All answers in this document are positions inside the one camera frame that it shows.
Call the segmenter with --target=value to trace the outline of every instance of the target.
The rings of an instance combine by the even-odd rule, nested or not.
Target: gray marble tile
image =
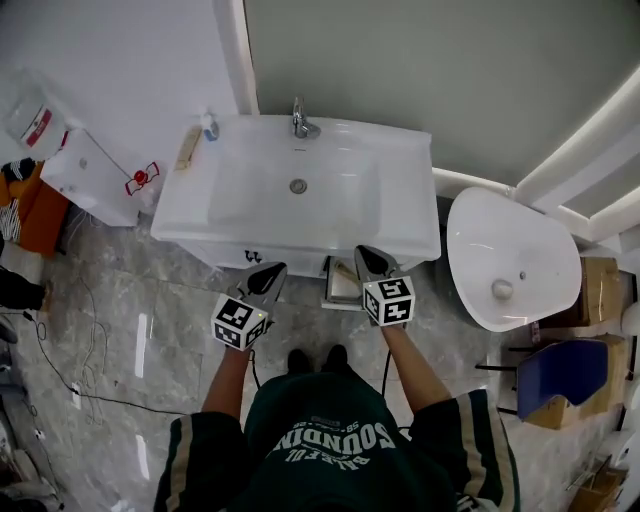
[[[157,280],[88,263],[82,265],[80,276],[89,289],[76,281],[72,302],[77,301],[79,309],[90,315],[95,305],[98,321],[137,331],[141,314],[153,316]]]
[[[76,409],[71,393],[44,360],[33,325],[11,317],[20,338],[12,356],[38,409],[32,418],[16,400],[9,403],[12,420],[45,475],[48,463],[41,448],[46,447],[59,487],[68,498],[67,510],[110,510],[118,502],[136,510],[151,509],[167,455],[169,425],[177,417],[171,412],[200,409],[224,353],[224,346],[211,338],[210,317],[217,292],[237,279],[237,271],[211,269],[179,246],[154,240],[150,224],[148,217],[128,229],[85,220],[69,244],[68,256],[58,255],[44,264],[42,278],[53,282],[54,294],[50,313],[38,319],[47,326],[43,349],[52,362],[68,382],[82,379],[93,326],[82,277],[108,334],[105,344],[98,330],[87,358],[92,368],[89,380],[95,378],[95,386],[89,387],[106,398],[167,412],[89,398]],[[478,328],[452,305],[450,286],[436,267],[423,264],[411,271],[418,298],[408,333],[454,396],[486,386],[500,405],[510,406],[514,394],[509,380],[474,366],[510,360],[513,354],[504,347],[528,344],[528,329],[489,333]],[[287,279],[275,306],[276,323],[255,345],[260,382],[282,375],[294,348],[305,350],[319,368],[330,346],[342,343],[353,368],[379,391],[387,356],[380,330],[371,327],[364,313],[320,309],[323,294],[321,280]],[[147,325],[141,328],[145,350],[140,376],[136,350],[142,318]],[[409,425],[412,414],[397,378],[391,363],[387,404],[399,425]],[[256,390],[249,366],[243,422]],[[566,509],[575,492],[566,487],[612,429],[616,413],[560,432],[503,416],[520,470],[524,511]],[[34,424],[46,433],[42,446],[33,436]],[[144,467],[138,457],[140,440]]]
[[[160,283],[151,338],[200,354],[224,349],[211,335],[211,315],[219,294],[190,286]]]
[[[95,365],[102,396],[135,391],[158,406],[192,411],[198,396],[201,354],[113,327],[108,342],[104,372],[99,362]]]

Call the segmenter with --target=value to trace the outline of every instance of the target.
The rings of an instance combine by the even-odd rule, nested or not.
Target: sink basin
[[[462,303],[490,331],[564,311],[578,298],[580,256],[569,231],[494,192],[472,187],[456,197],[447,251]]]
[[[358,244],[394,255],[440,256],[427,133],[290,116],[218,120],[186,171],[169,173],[154,218],[159,239],[195,239],[352,255]]]
[[[296,143],[262,125],[268,123],[226,127],[225,136],[238,142],[222,151],[209,208],[216,231],[254,241],[286,232],[327,248],[355,246],[378,233],[380,178],[372,151],[358,143],[341,147],[330,134]]]

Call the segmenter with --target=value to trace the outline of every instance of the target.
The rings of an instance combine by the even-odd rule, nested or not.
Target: faucet
[[[293,102],[293,134],[298,139],[315,139],[320,135],[320,128],[315,124],[307,121],[307,115],[304,113],[304,98],[296,96]]]

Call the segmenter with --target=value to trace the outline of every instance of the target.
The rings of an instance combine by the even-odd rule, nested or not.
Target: white appliance
[[[41,178],[71,202],[109,226],[135,226],[140,202],[125,191],[125,174],[83,129],[69,132],[47,160]]]

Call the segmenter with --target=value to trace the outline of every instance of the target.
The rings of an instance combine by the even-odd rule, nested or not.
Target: drain
[[[289,183],[289,190],[294,194],[304,194],[307,190],[307,182],[300,178],[295,179]]]

